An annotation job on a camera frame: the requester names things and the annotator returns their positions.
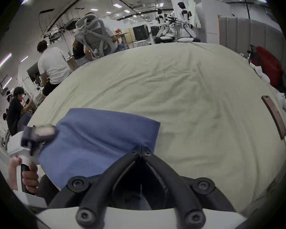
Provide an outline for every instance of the brown phone case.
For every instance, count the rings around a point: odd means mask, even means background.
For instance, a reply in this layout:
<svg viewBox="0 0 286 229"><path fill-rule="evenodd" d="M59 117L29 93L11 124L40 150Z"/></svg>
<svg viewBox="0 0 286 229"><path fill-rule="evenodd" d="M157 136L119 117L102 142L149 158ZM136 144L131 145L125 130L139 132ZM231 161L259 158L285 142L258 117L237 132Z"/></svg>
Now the brown phone case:
<svg viewBox="0 0 286 229"><path fill-rule="evenodd" d="M272 115L272 118L275 121L275 124L278 128L278 133L280 134L281 139L283 139L284 136L286 136L286 127L285 127L285 124L283 122L283 119L278 109L276 108L275 104L273 103L273 101L271 100L269 96L262 96L262 100L266 104L269 112Z"/></svg>

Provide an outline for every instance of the blue cloth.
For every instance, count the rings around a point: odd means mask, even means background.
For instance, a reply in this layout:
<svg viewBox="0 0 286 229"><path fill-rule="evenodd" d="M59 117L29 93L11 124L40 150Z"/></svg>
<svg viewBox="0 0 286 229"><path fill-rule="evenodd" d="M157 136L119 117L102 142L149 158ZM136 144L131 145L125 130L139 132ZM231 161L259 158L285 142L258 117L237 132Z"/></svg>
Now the blue cloth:
<svg viewBox="0 0 286 229"><path fill-rule="evenodd" d="M74 176L102 174L135 146L153 152L160 122L135 114L96 109L70 109L46 143L39 162L50 180L63 188Z"/></svg>

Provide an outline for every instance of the finger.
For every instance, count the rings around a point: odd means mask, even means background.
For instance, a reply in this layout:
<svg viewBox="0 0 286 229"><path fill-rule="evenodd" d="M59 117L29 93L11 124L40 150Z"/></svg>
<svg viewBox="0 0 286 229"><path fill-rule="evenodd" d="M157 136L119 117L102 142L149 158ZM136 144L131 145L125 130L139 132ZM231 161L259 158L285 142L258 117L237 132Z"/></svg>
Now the finger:
<svg viewBox="0 0 286 229"><path fill-rule="evenodd" d="M38 189L35 187L26 186L27 190L35 195L39 193Z"/></svg>
<svg viewBox="0 0 286 229"><path fill-rule="evenodd" d="M37 180L38 179L38 175L34 171L23 171L22 172L22 177L23 178L32 179L32 180Z"/></svg>
<svg viewBox="0 0 286 229"><path fill-rule="evenodd" d="M37 187L39 185L38 180L31 180L31 179L27 179L27 178L23 178L22 182L24 185L31 186L31 187Z"/></svg>
<svg viewBox="0 0 286 229"><path fill-rule="evenodd" d="M31 171L35 171L35 172L37 172L37 170L38 170L38 167L35 164L30 164L29 168Z"/></svg>

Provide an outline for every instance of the bed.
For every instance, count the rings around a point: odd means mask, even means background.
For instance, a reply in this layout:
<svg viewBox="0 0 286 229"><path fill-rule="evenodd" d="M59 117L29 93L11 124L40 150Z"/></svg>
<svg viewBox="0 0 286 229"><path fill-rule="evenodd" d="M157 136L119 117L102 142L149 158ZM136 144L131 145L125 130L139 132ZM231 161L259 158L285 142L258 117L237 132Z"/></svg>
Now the bed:
<svg viewBox="0 0 286 229"><path fill-rule="evenodd" d="M179 175L208 177L238 212L259 199L286 164L261 96L270 86L221 45L167 43L108 55L66 78L29 126L55 125L70 108L120 111L161 122L155 154Z"/></svg>

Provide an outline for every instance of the black shorts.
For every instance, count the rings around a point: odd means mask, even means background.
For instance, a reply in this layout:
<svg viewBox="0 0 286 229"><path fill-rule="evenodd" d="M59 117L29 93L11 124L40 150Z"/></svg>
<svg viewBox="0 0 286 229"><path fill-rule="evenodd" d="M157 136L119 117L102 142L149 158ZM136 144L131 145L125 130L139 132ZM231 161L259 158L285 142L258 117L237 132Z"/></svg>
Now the black shorts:
<svg viewBox="0 0 286 229"><path fill-rule="evenodd" d="M43 90L42 90L42 93L45 95L45 96L48 96L58 85L58 84L51 84L49 81L47 81L46 85L44 86Z"/></svg>

